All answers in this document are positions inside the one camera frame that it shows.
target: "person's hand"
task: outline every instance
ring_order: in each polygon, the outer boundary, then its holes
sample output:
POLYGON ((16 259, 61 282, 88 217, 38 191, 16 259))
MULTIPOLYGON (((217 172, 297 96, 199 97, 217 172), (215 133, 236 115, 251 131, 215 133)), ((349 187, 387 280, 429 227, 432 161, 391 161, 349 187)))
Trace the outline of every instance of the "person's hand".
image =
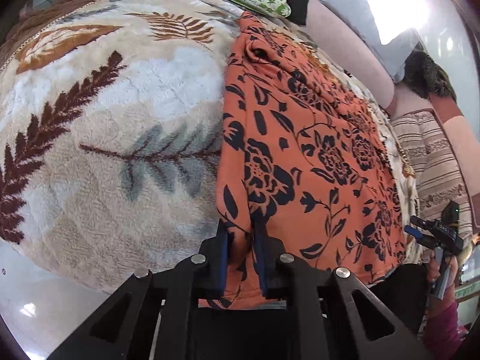
MULTIPOLYGON (((458 262, 457 257, 450 256, 445 259, 446 263, 450 265, 450 275, 448 276, 448 281, 446 288, 450 287, 455 281, 458 271, 458 262)), ((427 266, 427 280, 429 283, 433 283, 440 277, 440 264, 435 259, 435 252, 431 251, 430 262, 427 266)))

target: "gray cushion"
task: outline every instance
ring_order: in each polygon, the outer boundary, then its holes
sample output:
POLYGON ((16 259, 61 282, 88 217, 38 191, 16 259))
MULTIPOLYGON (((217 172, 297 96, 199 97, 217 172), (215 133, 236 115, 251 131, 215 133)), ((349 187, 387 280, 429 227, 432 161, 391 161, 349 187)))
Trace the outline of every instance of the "gray cushion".
POLYGON ((409 28, 390 43, 382 44, 367 0, 320 1, 366 43, 395 82, 403 79, 405 60, 420 41, 414 29, 409 28))

